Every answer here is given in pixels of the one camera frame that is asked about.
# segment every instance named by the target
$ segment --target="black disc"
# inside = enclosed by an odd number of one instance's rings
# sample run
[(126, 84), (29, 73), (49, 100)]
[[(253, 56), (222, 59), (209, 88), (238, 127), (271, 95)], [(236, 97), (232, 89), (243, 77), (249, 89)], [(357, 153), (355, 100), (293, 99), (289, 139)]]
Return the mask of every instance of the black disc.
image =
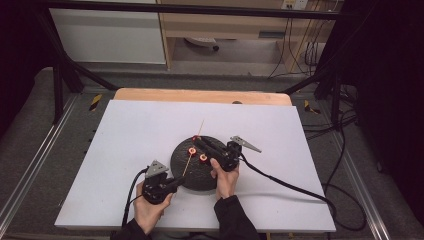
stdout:
[[(215, 138), (207, 136), (201, 137), (207, 138), (217, 146), (225, 147), (222, 142)], [(180, 177), (183, 175), (189, 158), (188, 149), (191, 147), (194, 147), (192, 138), (187, 138), (181, 142), (172, 153), (171, 172), (174, 177)], [(196, 149), (196, 154), (190, 159), (190, 163), (185, 174), (186, 181), (183, 186), (193, 191), (213, 190), (216, 188), (216, 179), (211, 177), (211, 171), (213, 168), (212, 166), (199, 162), (199, 156), (203, 154), (203, 152), (197, 147), (194, 148)]]

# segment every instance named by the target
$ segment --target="white wall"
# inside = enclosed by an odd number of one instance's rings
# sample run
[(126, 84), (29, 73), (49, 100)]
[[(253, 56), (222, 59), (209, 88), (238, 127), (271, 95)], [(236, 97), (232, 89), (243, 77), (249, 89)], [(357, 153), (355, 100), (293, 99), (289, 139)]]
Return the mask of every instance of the white wall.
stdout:
[(157, 13), (51, 9), (51, 14), (66, 52), (75, 61), (165, 64)]

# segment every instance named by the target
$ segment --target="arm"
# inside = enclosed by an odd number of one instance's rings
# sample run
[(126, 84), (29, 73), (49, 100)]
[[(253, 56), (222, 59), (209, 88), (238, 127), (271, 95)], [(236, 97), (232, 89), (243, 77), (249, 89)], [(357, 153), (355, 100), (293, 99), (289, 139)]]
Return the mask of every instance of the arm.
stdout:
[(132, 219), (112, 240), (145, 240), (163, 215), (165, 208), (171, 204), (172, 193), (158, 205), (150, 204), (143, 196), (143, 182), (137, 184), (137, 199), (134, 200), (134, 219)]
[(239, 176), (239, 166), (231, 172), (222, 170), (219, 163), (211, 160), (213, 178), (218, 177), (215, 213), (219, 221), (221, 240), (259, 240), (255, 226), (246, 216), (243, 207), (234, 195)]

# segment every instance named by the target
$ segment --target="white tabletop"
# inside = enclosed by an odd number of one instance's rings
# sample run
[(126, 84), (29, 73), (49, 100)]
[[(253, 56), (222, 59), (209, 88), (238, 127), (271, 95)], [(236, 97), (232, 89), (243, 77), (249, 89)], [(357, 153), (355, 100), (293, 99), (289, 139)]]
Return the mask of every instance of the white tabletop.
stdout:
[[(201, 135), (223, 143), (239, 135), (262, 150), (243, 148), (251, 164), (323, 196), (295, 107), (112, 100), (55, 225), (119, 228), (135, 175), (155, 159), (170, 166), (175, 147), (197, 134), (203, 120)], [(280, 186), (244, 163), (236, 194), (258, 231), (335, 231), (325, 203)], [(156, 229), (214, 231), (218, 228), (215, 202), (213, 192), (180, 187)], [(131, 207), (128, 219), (132, 218)]]

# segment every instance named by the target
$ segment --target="black and yellow tape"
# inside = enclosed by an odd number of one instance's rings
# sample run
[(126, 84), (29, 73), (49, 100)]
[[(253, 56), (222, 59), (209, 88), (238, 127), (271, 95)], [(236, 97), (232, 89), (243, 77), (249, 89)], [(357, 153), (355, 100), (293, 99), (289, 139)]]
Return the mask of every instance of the black and yellow tape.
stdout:
[(305, 100), (305, 111), (306, 112), (313, 112), (315, 114), (320, 114), (321, 111), (319, 109), (313, 109), (309, 106), (309, 101)]
[(102, 98), (102, 94), (97, 94), (94, 98), (93, 101), (91, 102), (90, 108), (88, 109), (88, 111), (95, 111), (97, 108), (97, 105), (100, 102), (100, 99)]

